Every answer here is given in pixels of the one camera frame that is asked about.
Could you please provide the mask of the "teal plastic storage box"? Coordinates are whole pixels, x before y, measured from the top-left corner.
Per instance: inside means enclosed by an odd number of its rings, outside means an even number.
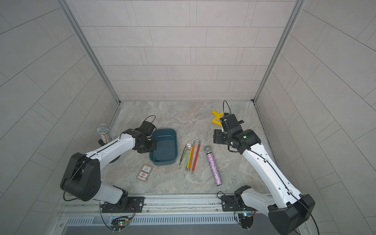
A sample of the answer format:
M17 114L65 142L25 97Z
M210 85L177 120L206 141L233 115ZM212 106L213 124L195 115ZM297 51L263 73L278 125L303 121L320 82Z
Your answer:
M156 166L171 165L178 156L177 133L172 128L157 129L152 134L156 149L149 154L151 162Z

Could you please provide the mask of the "red-handled hex key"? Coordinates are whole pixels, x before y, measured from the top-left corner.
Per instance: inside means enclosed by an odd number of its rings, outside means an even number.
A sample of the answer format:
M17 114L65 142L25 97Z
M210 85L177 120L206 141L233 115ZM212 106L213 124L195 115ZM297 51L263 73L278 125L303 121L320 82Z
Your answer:
M191 174L194 174L194 171L195 171L195 167L196 167L196 163L197 163L197 159L198 159L198 155L199 155L199 151L200 151L200 147L201 147L201 141L199 139L194 139L193 143L194 143L194 145L197 144L197 150L196 150L196 155L195 155L195 158L194 158Z

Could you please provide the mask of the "bare steel hex key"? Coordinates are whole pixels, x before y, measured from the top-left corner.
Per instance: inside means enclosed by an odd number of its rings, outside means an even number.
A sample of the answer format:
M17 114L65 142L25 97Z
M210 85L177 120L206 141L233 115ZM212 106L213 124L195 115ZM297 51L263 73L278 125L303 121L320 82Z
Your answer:
M182 155L181 155L181 157L180 157L179 164L181 164L181 162L183 161L183 159L184 159L184 157L185 157L185 155L186 155L187 149L188 149L188 147L189 147L190 145L191 145L191 144L186 144L186 145L185 145L185 147L184 147L184 149L183 149L183 152L182 152Z

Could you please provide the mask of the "yellow-handled hex key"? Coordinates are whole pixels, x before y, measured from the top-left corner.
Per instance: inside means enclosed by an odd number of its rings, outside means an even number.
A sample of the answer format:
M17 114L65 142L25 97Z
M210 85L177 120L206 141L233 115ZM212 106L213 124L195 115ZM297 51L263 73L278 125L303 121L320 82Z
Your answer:
M191 157L192 157L192 145L188 145L187 151L186 151L186 171L190 171Z

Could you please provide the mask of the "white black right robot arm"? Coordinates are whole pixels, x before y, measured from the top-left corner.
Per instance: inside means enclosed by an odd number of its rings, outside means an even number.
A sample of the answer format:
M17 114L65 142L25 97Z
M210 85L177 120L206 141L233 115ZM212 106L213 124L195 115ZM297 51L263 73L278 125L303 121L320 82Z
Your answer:
M256 133L242 129L242 120L229 113L219 120L222 128L214 130L213 142L226 145L229 151L239 153L249 161L271 193L271 196L266 196L248 185L243 186L235 191L240 208L254 208L268 216L279 234L289 235L312 217L314 199L309 194L302 194L289 182Z

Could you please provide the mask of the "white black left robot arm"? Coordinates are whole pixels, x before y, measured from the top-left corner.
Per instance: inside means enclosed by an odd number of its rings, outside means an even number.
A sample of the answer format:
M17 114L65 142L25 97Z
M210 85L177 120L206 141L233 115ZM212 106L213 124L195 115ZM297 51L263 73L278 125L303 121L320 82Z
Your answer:
M60 189L82 201L103 201L116 210L129 207L128 192L101 181L101 171L121 154L135 150L140 154L156 149L156 141L151 138L156 126L143 121L136 129L127 129L115 140L104 146L82 154L71 156L60 183Z

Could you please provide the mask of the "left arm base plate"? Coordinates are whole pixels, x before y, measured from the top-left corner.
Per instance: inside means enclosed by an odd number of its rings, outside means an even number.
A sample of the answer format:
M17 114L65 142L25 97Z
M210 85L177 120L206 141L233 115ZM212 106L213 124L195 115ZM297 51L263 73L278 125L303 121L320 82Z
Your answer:
M122 198L119 203L111 204L105 202L100 206L102 213L140 213L143 210L145 197L135 196Z

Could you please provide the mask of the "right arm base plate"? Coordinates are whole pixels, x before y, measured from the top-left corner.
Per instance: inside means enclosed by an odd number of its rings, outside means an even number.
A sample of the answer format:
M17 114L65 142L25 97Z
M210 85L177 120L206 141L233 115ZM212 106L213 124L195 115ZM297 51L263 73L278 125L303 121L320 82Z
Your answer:
M224 212L242 212L242 211L252 211L253 209L250 207L246 207L244 205L240 205L238 200L235 199L234 195L222 195L220 197L222 210Z

